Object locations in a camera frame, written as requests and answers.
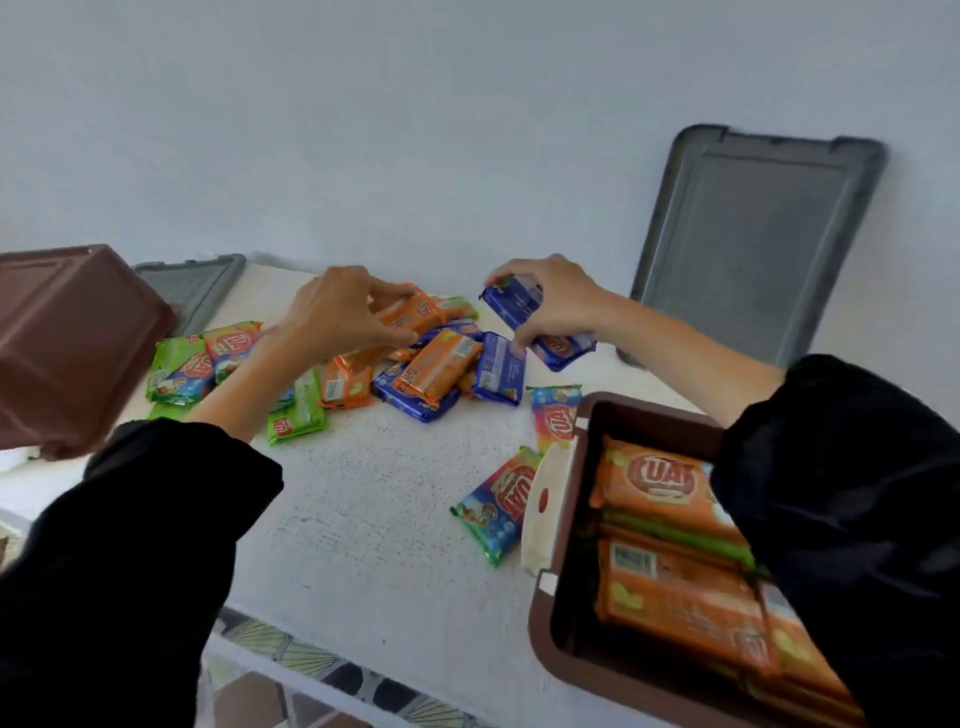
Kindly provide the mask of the person's right forearm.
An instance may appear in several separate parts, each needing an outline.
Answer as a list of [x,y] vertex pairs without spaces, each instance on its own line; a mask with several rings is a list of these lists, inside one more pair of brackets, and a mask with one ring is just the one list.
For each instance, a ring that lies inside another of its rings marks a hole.
[[628,297],[604,292],[594,333],[722,428],[769,400],[786,371],[751,358]]

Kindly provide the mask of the orange snack packet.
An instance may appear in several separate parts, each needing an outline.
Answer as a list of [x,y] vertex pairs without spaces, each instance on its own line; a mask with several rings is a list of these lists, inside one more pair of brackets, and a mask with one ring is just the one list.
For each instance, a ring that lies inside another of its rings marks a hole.
[[754,674],[781,673],[761,601],[739,574],[665,550],[602,538],[594,613]]
[[713,468],[703,460],[606,435],[587,502],[608,515],[745,545],[714,495]]
[[773,663],[771,675],[766,680],[772,685],[852,701],[846,685],[814,644],[780,588],[771,581],[760,580],[757,596]]
[[423,335],[445,324],[450,318],[450,312],[442,307],[438,300],[414,287],[413,294],[398,298],[377,311],[374,318],[389,328]]

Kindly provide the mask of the person's left hand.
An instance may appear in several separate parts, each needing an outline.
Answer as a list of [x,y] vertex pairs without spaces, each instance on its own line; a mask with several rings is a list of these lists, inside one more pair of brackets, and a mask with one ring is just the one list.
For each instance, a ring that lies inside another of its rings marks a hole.
[[332,266],[302,286],[279,324],[305,341],[310,366],[369,345],[375,314],[414,293],[406,283],[391,283],[362,266]]

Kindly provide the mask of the person's right hand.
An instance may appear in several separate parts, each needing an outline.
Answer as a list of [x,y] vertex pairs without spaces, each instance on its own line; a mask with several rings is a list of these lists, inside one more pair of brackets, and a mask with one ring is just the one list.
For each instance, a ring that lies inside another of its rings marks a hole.
[[[589,334],[605,344],[614,339],[604,325],[613,321],[613,304],[618,296],[599,286],[578,264],[553,253],[546,258],[516,258],[490,273],[486,286],[498,285],[510,277],[533,280],[542,288],[542,303],[532,315],[556,317],[556,335]],[[513,348],[524,356],[527,348]]]

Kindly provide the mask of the blue snack packet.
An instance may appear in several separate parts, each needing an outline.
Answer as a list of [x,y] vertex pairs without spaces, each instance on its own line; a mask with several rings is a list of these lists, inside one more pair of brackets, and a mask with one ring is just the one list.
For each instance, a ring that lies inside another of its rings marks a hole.
[[[524,276],[511,276],[487,286],[480,299],[514,332],[524,325],[543,302],[541,285]],[[564,370],[574,361],[593,353],[597,341],[590,334],[538,335],[529,349],[552,372]]]

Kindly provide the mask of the person's black right sleeve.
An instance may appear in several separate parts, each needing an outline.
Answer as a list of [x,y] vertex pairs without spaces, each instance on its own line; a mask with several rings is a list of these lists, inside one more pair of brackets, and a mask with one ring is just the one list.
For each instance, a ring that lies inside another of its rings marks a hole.
[[813,354],[726,430],[711,487],[871,728],[960,728],[960,432]]

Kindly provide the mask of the large grey plastic lid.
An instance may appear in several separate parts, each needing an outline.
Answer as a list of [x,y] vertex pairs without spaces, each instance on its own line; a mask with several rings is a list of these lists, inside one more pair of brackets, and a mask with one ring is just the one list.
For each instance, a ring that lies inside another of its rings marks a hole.
[[685,127],[630,298],[788,368],[810,351],[888,159],[866,137]]

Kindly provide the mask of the multicolour snack packet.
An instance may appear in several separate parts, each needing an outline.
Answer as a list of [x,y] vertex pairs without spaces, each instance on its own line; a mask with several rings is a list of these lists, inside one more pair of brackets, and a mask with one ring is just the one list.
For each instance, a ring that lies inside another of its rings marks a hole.
[[523,445],[449,509],[494,568],[521,543],[526,507],[542,460],[536,450]]
[[542,456],[554,445],[568,447],[575,435],[580,384],[528,387],[532,398],[536,449]]

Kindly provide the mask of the person's black left sleeve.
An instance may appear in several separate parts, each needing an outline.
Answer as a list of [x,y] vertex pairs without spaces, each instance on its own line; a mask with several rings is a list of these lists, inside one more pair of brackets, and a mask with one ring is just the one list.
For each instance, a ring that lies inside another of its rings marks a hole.
[[0,572],[0,728],[194,728],[237,544],[283,486],[215,425],[120,425]]

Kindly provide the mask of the white box latch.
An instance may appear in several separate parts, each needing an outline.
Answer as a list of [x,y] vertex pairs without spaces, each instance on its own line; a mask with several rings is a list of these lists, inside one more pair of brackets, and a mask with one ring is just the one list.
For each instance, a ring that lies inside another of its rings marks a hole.
[[549,570],[579,437],[553,443],[536,469],[524,514],[520,564],[530,577]]

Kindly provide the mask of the person's left forearm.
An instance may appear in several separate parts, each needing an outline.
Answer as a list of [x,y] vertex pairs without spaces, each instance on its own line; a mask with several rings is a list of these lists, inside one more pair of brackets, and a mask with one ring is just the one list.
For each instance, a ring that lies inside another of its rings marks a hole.
[[310,367],[306,341],[284,326],[259,338],[237,370],[184,418],[251,443],[284,392]]

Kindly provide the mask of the person's black sleeve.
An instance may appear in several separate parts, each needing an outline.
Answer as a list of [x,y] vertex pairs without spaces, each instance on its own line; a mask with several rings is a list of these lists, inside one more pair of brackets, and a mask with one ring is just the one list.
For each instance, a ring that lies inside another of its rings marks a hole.
[[120,425],[0,572],[0,728],[194,728],[237,544],[283,486],[215,425]]
[[726,430],[711,487],[871,728],[960,728],[960,432],[813,354]]

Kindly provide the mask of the small grey plastic lid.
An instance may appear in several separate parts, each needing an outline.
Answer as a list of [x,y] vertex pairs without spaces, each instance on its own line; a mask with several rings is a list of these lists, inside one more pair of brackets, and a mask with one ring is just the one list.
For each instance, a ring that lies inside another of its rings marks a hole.
[[171,306],[175,323],[167,338],[204,332],[245,271],[241,253],[180,263],[146,262],[133,270]]

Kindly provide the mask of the green snack packet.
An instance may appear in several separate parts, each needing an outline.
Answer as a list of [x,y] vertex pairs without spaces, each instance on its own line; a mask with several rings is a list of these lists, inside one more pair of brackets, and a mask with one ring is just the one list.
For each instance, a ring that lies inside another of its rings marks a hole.
[[598,529],[611,539],[651,550],[675,552],[744,574],[755,573],[760,567],[750,547],[741,540],[723,540],[640,516],[605,509],[599,513]]

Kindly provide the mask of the brown plastic box with latch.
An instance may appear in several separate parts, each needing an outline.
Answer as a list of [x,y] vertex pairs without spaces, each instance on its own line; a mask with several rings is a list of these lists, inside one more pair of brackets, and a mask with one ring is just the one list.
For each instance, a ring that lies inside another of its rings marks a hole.
[[[603,438],[714,465],[723,429],[704,415],[598,392],[577,408],[576,445],[549,569],[537,576],[529,617],[532,649],[546,671],[595,696],[684,728],[868,728],[854,699],[772,685],[765,676],[700,656],[639,630],[601,623],[600,511],[589,497]],[[711,564],[743,577],[758,595],[773,578]]]

